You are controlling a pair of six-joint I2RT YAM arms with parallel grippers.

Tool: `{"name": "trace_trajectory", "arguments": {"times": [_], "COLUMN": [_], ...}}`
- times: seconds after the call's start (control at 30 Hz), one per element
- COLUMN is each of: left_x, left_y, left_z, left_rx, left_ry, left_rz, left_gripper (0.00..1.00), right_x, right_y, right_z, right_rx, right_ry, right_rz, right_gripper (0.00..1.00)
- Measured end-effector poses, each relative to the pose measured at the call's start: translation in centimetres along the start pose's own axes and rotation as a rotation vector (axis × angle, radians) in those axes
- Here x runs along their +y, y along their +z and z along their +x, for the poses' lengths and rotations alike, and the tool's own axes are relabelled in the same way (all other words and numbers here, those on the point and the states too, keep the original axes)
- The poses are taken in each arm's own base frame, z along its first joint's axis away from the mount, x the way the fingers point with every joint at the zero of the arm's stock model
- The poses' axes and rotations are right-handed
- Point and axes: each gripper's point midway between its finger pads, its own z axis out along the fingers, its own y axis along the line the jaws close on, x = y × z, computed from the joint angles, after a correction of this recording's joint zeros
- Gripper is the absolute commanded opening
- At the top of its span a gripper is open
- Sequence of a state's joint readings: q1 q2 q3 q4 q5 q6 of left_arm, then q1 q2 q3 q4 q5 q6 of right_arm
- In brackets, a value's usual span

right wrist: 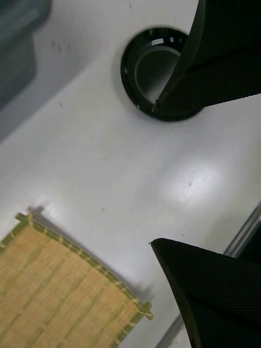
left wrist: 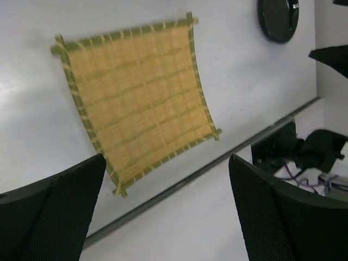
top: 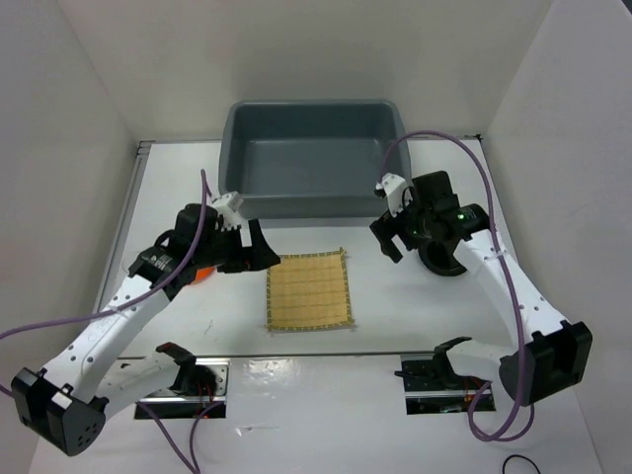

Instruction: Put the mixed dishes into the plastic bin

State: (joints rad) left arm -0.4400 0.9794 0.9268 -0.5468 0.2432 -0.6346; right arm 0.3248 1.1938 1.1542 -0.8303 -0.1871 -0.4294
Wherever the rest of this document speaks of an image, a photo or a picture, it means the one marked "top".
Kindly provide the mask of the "black round dish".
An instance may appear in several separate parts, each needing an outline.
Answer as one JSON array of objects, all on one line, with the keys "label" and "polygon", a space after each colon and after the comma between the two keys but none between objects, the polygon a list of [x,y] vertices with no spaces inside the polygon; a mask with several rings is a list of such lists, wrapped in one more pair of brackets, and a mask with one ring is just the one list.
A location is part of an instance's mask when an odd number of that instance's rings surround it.
[{"label": "black round dish", "polygon": [[424,266],[435,275],[459,277],[467,272],[466,268],[454,257],[454,251],[460,241],[460,238],[452,238],[447,241],[424,238],[418,249],[419,258]]}]

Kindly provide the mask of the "orange plastic bowl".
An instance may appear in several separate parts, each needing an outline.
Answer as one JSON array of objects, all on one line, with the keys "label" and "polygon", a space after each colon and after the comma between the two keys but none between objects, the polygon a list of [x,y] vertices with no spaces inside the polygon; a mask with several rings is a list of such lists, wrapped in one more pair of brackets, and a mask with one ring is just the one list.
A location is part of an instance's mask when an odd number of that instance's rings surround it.
[{"label": "orange plastic bowl", "polygon": [[203,281],[211,277],[213,273],[214,273],[214,267],[208,267],[208,268],[197,270],[194,280],[192,281],[192,284],[202,283]]}]

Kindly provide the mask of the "yellow woven bamboo mat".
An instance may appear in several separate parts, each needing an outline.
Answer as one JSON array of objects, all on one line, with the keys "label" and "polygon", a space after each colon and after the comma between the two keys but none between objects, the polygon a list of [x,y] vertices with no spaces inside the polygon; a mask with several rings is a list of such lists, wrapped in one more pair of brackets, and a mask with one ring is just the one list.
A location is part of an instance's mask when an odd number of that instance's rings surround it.
[{"label": "yellow woven bamboo mat", "polygon": [[355,324],[344,248],[315,254],[284,255],[267,272],[270,332],[309,332]]}]

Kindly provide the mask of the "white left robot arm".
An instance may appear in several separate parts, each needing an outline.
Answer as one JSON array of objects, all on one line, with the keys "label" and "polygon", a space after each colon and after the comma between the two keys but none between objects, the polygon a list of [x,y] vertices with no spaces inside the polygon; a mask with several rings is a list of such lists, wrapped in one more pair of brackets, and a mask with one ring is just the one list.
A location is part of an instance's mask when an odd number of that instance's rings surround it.
[{"label": "white left robot arm", "polygon": [[106,421],[159,391],[213,397],[215,373],[181,346],[167,342],[131,364],[119,356],[137,334],[201,277],[265,271],[280,262],[258,220],[248,222],[250,245],[241,239],[237,214],[190,203],[174,228],[139,253],[105,307],[60,355],[39,370],[23,368],[11,382],[19,419],[68,456],[85,451]]}]

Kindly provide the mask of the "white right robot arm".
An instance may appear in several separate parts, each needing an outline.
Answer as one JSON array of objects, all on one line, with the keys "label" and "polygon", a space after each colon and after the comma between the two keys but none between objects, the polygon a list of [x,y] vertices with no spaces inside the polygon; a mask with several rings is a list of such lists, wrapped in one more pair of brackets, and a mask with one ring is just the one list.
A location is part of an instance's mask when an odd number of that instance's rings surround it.
[{"label": "white right robot arm", "polygon": [[473,277],[503,318],[512,342],[485,345],[457,337],[434,350],[433,377],[444,388],[466,376],[498,380],[512,400],[532,405],[579,384],[593,334],[546,301],[494,230],[486,210],[461,205],[446,172],[407,182],[387,173],[375,186],[387,210],[370,225],[383,255],[398,263],[401,240],[440,277]]}]

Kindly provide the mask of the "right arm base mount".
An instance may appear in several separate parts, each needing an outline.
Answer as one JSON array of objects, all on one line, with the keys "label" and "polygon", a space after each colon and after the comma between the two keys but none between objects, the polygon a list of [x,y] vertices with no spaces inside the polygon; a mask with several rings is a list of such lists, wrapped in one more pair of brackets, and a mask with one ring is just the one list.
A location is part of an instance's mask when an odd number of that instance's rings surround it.
[{"label": "right arm base mount", "polygon": [[466,413],[477,391],[486,383],[471,376],[445,382],[430,353],[402,355],[394,371],[403,384],[408,415]]}]

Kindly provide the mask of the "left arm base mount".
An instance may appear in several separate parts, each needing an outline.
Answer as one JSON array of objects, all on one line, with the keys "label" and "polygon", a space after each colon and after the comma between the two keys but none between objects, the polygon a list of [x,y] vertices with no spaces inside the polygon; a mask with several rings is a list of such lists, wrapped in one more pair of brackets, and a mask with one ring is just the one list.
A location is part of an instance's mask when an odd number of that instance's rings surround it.
[{"label": "left arm base mount", "polygon": [[224,419],[228,391],[229,358],[202,357],[197,360],[201,375],[183,392],[157,390],[140,400],[161,420],[193,420],[204,410],[205,419]]}]

